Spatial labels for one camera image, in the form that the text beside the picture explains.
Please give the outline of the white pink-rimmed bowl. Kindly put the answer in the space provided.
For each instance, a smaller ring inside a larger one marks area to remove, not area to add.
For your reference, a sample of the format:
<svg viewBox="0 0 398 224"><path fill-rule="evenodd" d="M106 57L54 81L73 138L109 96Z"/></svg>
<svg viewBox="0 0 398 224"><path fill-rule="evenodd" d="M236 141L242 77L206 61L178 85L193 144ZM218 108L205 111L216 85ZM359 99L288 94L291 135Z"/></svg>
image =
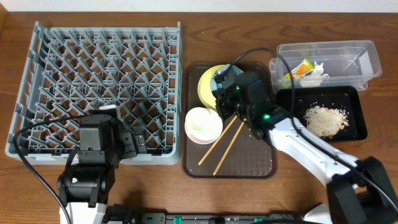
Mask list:
<svg viewBox="0 0 398 224"><path fill-rule="evenodd" d="M209 144L221 136L223 120L214 110L196 107L186 114L184 128L194 143Z"/></svg>

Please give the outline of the light blue cup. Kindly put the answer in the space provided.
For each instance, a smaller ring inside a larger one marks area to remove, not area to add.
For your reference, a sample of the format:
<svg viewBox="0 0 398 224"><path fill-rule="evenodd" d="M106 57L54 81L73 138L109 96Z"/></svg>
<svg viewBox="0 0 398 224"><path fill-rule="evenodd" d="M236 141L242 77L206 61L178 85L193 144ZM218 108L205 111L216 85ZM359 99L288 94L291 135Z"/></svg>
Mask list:
<svg viewBox="0 0 398 224"><path fill-rule="evenodd" d="M222 92L224 92L224 89L234 83L234 79L243 73L240 68L233 65L233 67L224 76L224 82L217 83L215 77L222 74L229 66L230 64L221 65L220 68L217 68L214 72L212 72L210 90L215 98L219 97Z"/></svg>

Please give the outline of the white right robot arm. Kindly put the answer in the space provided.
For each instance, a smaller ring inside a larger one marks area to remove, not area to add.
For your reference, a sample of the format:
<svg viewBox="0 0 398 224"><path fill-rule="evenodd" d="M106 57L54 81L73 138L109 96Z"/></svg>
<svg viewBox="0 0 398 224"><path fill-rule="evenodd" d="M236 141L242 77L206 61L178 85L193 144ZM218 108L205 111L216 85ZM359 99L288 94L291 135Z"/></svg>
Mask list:
<svg viewBox="0 0 398 224"><path fill-rule="evenodd" d="M294 158L326 187L328 202L307 212L301 223L397 221L397 195L375 157L360 160L312 134L292 113L271 103L265 84L253 73L218 75L211 90L222 118L237 115L257 138Z"/></svg>

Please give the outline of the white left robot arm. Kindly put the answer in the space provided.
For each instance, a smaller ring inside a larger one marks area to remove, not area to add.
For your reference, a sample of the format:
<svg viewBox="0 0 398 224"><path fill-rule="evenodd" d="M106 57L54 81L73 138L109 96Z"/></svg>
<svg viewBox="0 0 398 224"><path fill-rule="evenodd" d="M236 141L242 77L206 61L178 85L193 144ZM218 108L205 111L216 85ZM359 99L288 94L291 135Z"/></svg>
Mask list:
<svg viewBox="0 0 398 224"><path fill-rule="evenodd" d="M108 198L119 163L147 150L142 128L124 124L117 106L102 106L82 119L79 136L57 182L67 211L61 223L138 223L132 207L109 206Z"/></svg>

